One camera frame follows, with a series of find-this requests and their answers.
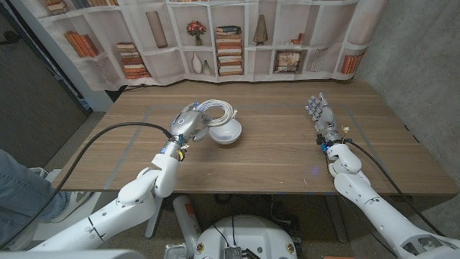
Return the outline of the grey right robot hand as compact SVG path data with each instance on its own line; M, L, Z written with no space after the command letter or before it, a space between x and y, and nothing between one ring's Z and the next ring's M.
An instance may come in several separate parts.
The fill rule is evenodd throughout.
M325 143L338 142L341 139L334 113L322 92L318 97L311 96L305 109L314 123L317 134L324 138Z

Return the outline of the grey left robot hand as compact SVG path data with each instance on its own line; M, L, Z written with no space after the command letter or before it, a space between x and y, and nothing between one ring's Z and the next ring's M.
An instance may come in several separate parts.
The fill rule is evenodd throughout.
M187 105L170 125L170 133L175 141L184 144L190 140L200 142L208 134L211 116L199 111L198 103Z

